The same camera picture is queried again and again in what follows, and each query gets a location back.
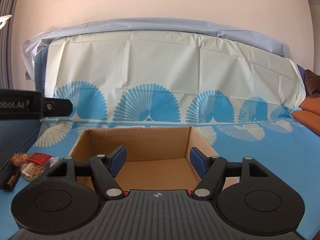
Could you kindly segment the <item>bag of small cookies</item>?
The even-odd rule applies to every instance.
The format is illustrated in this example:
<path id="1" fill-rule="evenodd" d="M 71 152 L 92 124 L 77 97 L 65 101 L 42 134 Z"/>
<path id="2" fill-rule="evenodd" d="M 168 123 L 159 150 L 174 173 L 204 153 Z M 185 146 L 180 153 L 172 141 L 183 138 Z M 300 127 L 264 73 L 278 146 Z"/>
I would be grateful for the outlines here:
<path id="1" fill-rule="evenodd" d="M 11 156 L 10 161 L 16 167 L 23 168 L 29 164 L 29 157 L 30 155 L 26 153 L 15 153 Z"/>

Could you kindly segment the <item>round puffed grain cake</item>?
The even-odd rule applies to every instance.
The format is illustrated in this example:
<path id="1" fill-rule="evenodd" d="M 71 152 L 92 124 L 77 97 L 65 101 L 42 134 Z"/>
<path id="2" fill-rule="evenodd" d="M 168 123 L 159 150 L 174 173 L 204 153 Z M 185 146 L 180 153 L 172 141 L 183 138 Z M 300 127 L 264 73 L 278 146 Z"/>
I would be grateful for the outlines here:
<path id="1" fill-rule="evenodd" d="M 20 167 L 21 176 L 28 181 L 33 181 L 45 170 L 45 166 L 35 163 L 25 163 Z"/>

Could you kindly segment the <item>silver stick sachet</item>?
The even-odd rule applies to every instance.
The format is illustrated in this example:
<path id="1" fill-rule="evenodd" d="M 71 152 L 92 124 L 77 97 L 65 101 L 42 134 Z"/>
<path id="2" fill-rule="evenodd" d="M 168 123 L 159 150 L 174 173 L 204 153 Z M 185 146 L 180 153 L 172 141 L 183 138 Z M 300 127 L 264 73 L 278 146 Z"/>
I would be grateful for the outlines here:
<path id="1" fill-rule="evenodd" d="M 52 167 L 53 165 L 55 165 L 56 163 L 58 163 L 60 160 L 59 157 L 51 157 L 45 164 L 45 168 L 49 169 L 50 167 Z"/>

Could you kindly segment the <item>small red snack packet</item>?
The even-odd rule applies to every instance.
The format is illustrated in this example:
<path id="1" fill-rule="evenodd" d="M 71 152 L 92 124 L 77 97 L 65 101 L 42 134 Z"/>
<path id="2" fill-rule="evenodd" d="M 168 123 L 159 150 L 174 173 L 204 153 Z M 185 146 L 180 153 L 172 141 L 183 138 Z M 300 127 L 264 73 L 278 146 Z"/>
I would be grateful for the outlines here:
<path id="1" fill-rule="evenodd" d="M 27 161 L 37 165 L 45 165 L 51 157 L 52 156 L 48 154 L 35 152 L 27 159 Z"/>

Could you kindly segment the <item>black truffle snack bar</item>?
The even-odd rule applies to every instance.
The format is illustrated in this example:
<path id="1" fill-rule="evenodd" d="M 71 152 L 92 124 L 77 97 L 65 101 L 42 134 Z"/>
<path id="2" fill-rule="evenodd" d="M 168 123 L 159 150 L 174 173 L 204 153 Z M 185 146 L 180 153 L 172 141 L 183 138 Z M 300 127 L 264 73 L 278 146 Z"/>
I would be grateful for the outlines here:
<path id="1" fill-rule="evenodd" d="M 17 166 L 9 166 L 1 172 L 1 190 L 12 191 L 21 176 L 20 168 Z"/>

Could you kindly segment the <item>brown cardboard box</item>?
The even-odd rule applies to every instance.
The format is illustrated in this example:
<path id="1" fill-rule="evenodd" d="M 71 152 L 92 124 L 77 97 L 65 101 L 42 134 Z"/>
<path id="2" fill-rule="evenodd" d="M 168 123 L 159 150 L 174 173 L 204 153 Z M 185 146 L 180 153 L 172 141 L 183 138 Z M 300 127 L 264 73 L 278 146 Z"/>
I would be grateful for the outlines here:
<path id="1" fill-rule="evenodd" d="M 95 128 L 80 134 L 70 156 L 87 161 L 98 154 L 109 155 L 125 146 L 127 159 L 116 176 L 125 190 L 193 190 L 200 178 L 189 153 L 198 148 L 206 156 L 218 153 L 191 126 Z"/>

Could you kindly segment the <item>blue fan-pattern sofa cover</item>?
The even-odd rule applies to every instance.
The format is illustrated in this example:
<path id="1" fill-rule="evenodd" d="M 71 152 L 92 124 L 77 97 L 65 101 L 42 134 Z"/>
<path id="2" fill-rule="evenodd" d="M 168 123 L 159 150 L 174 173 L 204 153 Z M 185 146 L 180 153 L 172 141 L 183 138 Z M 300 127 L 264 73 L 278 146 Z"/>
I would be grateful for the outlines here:
<path id="1" fill-rule="evenodd" d="M 300 68 L 274 53 L 178 31 L 69 36 L 48 46 L 44 97 L 70 116 L 40 119 L 26 153 L 59 157 L 1 190 L 1 239 L 312 239 L 319 233 L 319 136 L 294 111 Z M 213 199 L 128 190 L 103 199 L 70 152 L 95 128 L 191 126 L 227 160 Z"/>

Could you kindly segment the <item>orange cushion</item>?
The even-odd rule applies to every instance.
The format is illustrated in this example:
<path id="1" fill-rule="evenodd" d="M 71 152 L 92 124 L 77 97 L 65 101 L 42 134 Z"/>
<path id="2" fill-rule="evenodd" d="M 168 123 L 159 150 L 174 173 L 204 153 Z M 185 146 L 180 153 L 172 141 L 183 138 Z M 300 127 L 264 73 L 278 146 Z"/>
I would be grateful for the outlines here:
<path id="1" fill-rule="evenodd" d="M 300 108 L 301 110 L 294 111 L 292 116 L 320 136 L 320 98 L 307 96 Z"/>

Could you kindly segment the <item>grey curtain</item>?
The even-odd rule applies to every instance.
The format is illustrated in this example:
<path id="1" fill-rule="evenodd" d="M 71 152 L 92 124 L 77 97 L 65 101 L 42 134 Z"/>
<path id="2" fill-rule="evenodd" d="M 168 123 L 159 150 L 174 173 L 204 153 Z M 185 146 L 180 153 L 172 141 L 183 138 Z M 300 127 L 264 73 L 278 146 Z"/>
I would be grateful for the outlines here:
<path id="1" fill-rule="evenodd" d="M 11 73 L 11 38 L 17 0 L 1 0 L 1 16 L 11 15 L 1 28 L 1 89 L 13 89 Z"/>

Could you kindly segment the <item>brown cushion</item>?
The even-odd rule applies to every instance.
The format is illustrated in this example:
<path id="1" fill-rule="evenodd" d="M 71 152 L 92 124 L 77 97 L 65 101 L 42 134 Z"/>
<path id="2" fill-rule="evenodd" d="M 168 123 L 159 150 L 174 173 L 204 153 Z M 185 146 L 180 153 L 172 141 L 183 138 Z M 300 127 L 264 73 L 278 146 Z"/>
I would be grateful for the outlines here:
<path id="1" fill-rule="evenodd" d="M 320 97 L 320 76 L 307 69 L 304 76 L 305 88 L 312 98 Z"/>

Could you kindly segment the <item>grey plastic sheet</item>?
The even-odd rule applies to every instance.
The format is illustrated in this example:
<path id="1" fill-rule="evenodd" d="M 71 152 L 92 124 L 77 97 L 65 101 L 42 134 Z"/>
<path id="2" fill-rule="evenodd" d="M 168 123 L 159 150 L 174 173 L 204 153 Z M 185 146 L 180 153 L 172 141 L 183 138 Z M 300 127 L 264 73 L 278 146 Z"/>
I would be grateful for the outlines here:
<path id="1" fill-rule="evenodd" d="M 195 33 L 244 43 L 286 58 L 290 56 L 289 45 L 256 31 L 201 20 L 143 17 L 94 21 L 45 31 L 22 44 L 21 57 L 28 75 L 35 80 L 35 56 L 53 40 L 82 34 L 132 30 Z"/>

